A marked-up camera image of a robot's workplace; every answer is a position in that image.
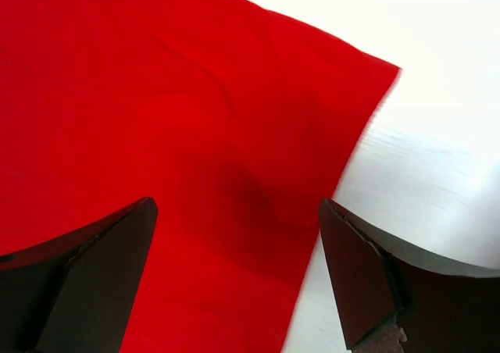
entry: cloth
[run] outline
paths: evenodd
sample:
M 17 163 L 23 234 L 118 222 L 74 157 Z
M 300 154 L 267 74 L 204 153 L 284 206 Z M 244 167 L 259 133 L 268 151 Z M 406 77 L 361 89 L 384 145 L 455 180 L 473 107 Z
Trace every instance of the cloth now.
M 0 254 L 151 196 L 122 352 L 277 353 L 397 73 L 245 0 L 0 0 Z

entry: red towel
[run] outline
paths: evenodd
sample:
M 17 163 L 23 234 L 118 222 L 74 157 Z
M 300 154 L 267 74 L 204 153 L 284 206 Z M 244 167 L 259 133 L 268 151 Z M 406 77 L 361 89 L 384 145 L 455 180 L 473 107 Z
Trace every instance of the red towel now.
M 397 72 L 245 0 L 0 0 L 0 254 L 151 196 L 122 351 L 277 353 Z

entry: white surface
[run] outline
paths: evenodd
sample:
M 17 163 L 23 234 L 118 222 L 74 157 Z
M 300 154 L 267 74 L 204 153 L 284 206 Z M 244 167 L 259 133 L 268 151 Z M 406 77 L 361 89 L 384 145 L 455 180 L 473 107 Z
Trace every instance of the white surface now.
M 403 68 L 334 196 L 428 250 L 500 268 L 498 0 L 252 0 Z M 285 353 L 345 351 L 316 250 Z

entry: red fabric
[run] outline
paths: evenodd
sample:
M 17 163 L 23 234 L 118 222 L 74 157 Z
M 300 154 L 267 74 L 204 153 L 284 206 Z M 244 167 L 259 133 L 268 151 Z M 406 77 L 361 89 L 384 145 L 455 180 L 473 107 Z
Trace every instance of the red fabric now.
M 245 0 L 0 0 L 0 253 L 152 196 L 123 352 L 277 353 L 397 72 Z

